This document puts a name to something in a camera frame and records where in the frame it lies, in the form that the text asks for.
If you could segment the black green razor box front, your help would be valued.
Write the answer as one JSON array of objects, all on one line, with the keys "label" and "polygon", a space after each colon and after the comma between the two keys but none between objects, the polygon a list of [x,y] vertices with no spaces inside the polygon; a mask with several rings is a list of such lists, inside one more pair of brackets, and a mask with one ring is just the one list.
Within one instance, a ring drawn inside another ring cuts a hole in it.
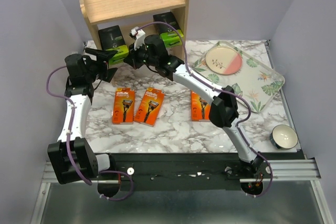
[{"label": "black green razor box front", "polygon": [[101,48],[105,51],[116,51],[117,53],[109,60],[109,65],[122,63],[129,53],[119,25],[100,29],[98,31]]}]

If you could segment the black green razor box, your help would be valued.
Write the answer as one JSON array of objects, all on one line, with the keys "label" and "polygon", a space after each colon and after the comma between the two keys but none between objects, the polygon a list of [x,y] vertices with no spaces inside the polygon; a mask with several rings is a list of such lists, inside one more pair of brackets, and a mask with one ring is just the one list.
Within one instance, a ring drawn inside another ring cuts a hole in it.
[{"label": "black green razor box", "polygon": [[172,48],[182,44],[180,37],[177,35],[175,30],[182,38],[184,35],[172,12],[155,14],[153,15],[153,21],[161,22],[160,24],[154,24],[154,26],[166,48]]},{"label": "black green razor box", "polygon": [[122,63],[129,53],[119,25],[100,29],[98,31],[101,48],[105,51],[116,51],[117,53],[109,60],[109,65]]}]

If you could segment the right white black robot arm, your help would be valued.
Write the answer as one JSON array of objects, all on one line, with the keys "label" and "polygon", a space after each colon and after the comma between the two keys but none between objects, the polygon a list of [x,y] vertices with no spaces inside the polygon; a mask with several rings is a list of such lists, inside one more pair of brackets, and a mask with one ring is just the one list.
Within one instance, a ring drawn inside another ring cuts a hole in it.
[{"label": "right white black robot arm", "polygon": [[230,86],[222,88],[211,83],[200,74],[191,71],[186,61],[169,55],[164,42],[158,35],[133,35],[134,43],[129,47],[129,54],[124,62],[139,69],[142,66],[154,67],[160,76],[175,81],[198,94],[211,107],[209,120],[223,129],[238,152],[242,173],[249,178],[260,172],[263,158],[248,139],[240,126],[237,99]]}]

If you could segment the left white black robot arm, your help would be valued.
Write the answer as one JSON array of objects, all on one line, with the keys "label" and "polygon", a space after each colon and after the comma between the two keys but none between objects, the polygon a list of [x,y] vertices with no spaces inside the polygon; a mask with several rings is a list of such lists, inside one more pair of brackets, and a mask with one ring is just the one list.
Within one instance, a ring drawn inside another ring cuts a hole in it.
[{"label": "left white black robot arm", "polygon": [[86,123],[94,96],[96,80],[110,82],[117,69],[109,67],[109,61],[117,54],[115,50],[85,49],[85,55],[76,53],[65,58],[64,69],[68,71],[63,95],[49,95],[66,100],[66,117],[57,141],[49,144],[47,153],[60,184],[83,181],[92,185],[98,173],[104,179],[116,175],[116,166],[108,158],[97,158],[86,140]]}]

